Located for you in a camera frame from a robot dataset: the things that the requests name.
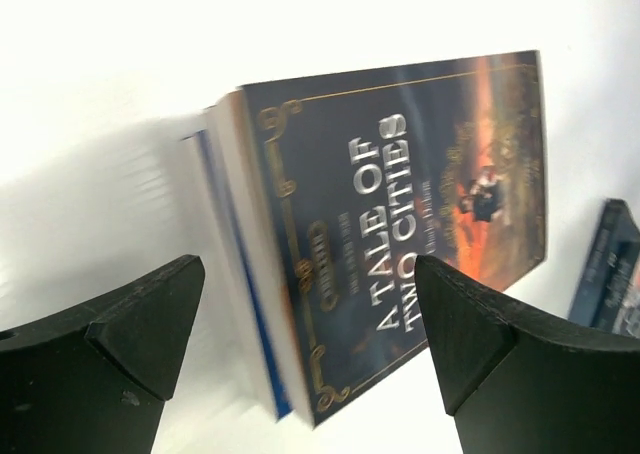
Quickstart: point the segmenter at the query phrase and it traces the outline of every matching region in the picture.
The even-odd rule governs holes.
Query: book title
[[[410,332],[421,317],[413,280],[416,252],[403,249],[418,228],[411,182],[407,121],[402,114],[378,123],[381,146],[357,137],[349,141],[353,186],[361,196],[386,190],[386,203],[359,216],[371,307],[380,311],[378,331]]]

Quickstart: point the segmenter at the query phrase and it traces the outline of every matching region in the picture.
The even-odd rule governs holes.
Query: black plastic part
[[[200,259],[183,256],[1,333],[0,453],[149,453],[203,283]]]
[[[418,301],[465,454],[637,452],[640,340],[582,327],[419,256]]]

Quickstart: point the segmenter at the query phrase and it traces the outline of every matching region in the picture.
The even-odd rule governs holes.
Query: cover illustration
[[[543,260],[536,52],[243,89],[316,423],[427,347],[416,255],[499,290]]]

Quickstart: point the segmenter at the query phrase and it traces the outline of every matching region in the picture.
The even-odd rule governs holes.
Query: white surface
[[[640,0],[0,0],[0,34],[0,328],[190,248],[175,206],[136,203],[95,146],[149,141],[243,82],[540,49],[549,256],[510,293],[563,315],[602,198],[640,216]],[[214,297],[155,452],[460,452],[428,353],[314,432],[247,411]]]

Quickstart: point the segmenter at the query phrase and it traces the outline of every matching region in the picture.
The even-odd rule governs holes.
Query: gold border
[[[537,75],[537,66],[530,64],[512,64],[510,66],[501,66],[489,69],[489,72],[504,71],[509,69],[529,68],[531,71],[535,71]],[[412,353],[415,353],[420,348],[427,346],[427,340],[420,342],[418,345],[411,348],[405,354],[400,356],[395,361],[391,362],[384,369],[380,370],[370,378],[366,379],[356,387],[351,389],[349,386],[344,387],[338,391],[332,386],[324,384],[322,376],[322,366],[320,360],[326,353],[326,346],[317,343],[317,336],[313,326],[313,316],[311,312],[311,305],[309,303],[309,291],[313,284],[313,263],[309,259],[303,259],[300,254],[300,248],[298,245],[298,236],[295,228],[295,218],[293,216],[293,209],[291,206],[290,196],[296,191],[296,182],[292,179],[287,179],[284,172],[284,164],[280,154],[277,141],[284,134],[289,117],[299,114],[303,110],[303,103],[317,101],[321,99],[329,99],[338,96],[347,96],[351,94],[360,94],[363,92],[376,91],[381,89],[390,89],[400,86],[408,86],[412,84],[421,84],[425,82],[438,81],[443,79],[453,79],[465,76],[472,76],[477,74],[478,71],[468,71],[458,74],[449,74],[445,76],[429,77],[424,79],[417,79],[413,81],[398,82],[395,84],[385,84],[381,86],[372,86],[363,89],[355,89],[351,91],[341,91],[329,94],[323,94],[319,96],[311,96],[303,99],[293,99],[285,102],[280,107],[269,107],[263,109],[258,114],[258,126],[264,131],[273,131],[273,135],[265,141],[265,150],[267,155],[267,161],[269,163],[271,178],[274,184],[275,192],[278,198],[280,198],[282,206],[282,215],[285,223],[285,230],[287,235],[287,241],[289,244],[289,251],[291,259],[293,261],[293,269],[298,277],[298,288],[301,293],[303,303],[303,316],[305,322],[305,328],[307,330],[307,336],[309,338],[309,349],[311,355],[309,357],[309,365],[311,368],[311,375],[313,379],[314,391],[320,396],[316,405],[317,412],[325,412],[334,402],[344,402],[350,394],[354,394],[377,379],[380,375],[391,369],[394,365],[397,365],[404,358]]]

